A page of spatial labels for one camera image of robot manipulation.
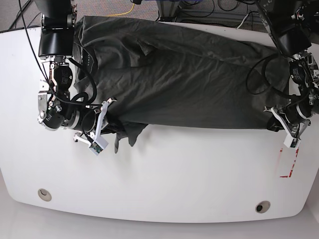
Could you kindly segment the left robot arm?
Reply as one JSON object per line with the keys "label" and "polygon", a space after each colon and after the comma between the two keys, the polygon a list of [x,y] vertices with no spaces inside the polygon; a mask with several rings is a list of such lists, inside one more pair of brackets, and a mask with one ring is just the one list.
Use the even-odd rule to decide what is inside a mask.
{"label": "left robot arm", "polygon": [[[254,4],[278,51],[262,60],[262,80],[269,90],[290,101],[286,106],[265,108],[272,113],[267,129],[285,130],[289,138],[298,141],[310,118],[319,112],[319,66],[308,51],[311,36],[319,33],[319,2],[256,0]],[[298,96],[276,89],[266,78],[268,63],[280,57],[289,61],[289,77],[298,86]]]}

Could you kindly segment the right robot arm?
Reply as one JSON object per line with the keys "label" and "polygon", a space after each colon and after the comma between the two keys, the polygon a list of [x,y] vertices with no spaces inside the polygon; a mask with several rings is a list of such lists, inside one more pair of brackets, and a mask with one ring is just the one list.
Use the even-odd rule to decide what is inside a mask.
{"label": "right robot arm", "polygon": [[[72,129],[75,142],[88,145],[95,154],[102,152],[108,142],[101,136],[108,125],[108,107],[115,102],[109,98],[95,104],[97,86],[91,74],[73,59],[73,40],[77,17],[76,4],[72,0],[37,0],[41,14],[41,35],[38,54],[42,59],[38,67],[44,81],[38,92],[38,122],[48,130]],[[78,67],[89,79],[93,93],[70,96],[73,82],[70,64]]]}

